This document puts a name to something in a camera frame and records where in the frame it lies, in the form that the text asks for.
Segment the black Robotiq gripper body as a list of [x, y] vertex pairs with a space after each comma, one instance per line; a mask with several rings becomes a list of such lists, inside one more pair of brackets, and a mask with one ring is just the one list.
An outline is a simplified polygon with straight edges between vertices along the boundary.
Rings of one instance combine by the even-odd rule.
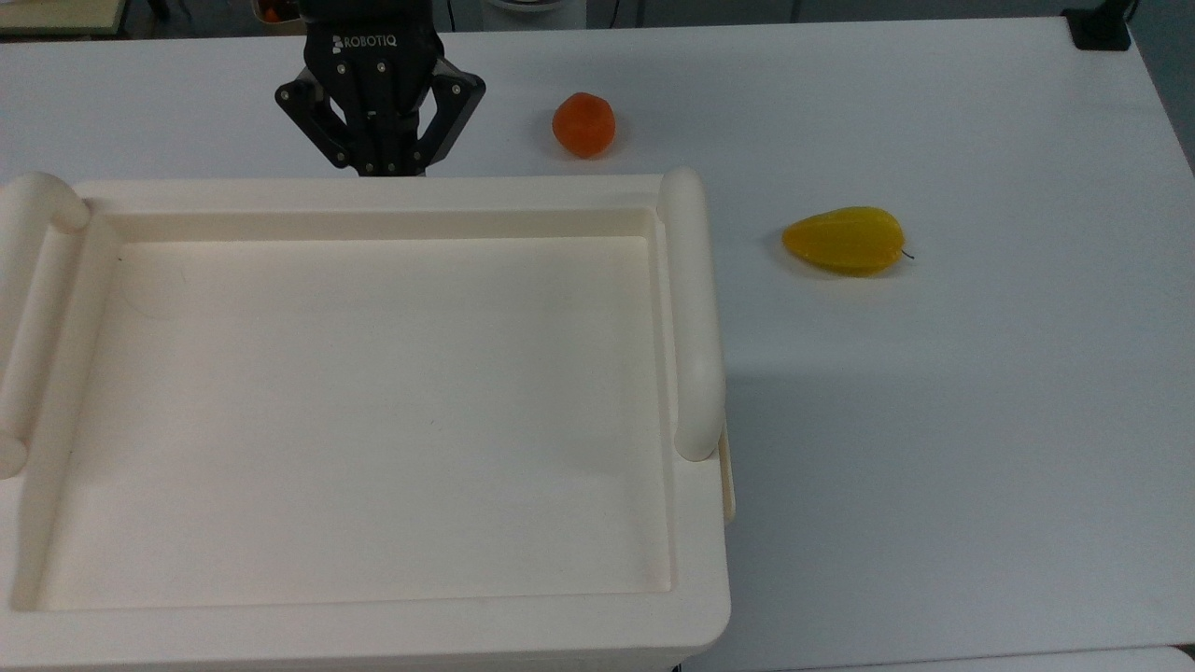
[[304, 69], [356, 67], [363, 177], [415, 175], [419, 109], [443, 55], [430, 1], [302, 1]]

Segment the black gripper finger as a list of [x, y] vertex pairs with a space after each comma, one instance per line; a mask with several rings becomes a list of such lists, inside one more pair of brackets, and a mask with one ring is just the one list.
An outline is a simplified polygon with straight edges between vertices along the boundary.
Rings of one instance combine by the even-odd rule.
[[428, 167], [443, 161], [461, 136], [474, 109], [486, 93], [482, 77], [467, 73], [437, 59], [431, 72], [430, 92], [436, 110], [422, 135], [415, 140], [415, 175], [425, 175]]
[[361, 81], [356, 67], [315, 77], [304, 69], [274, 91], [274, 100], [337, 169], [361, 172]]

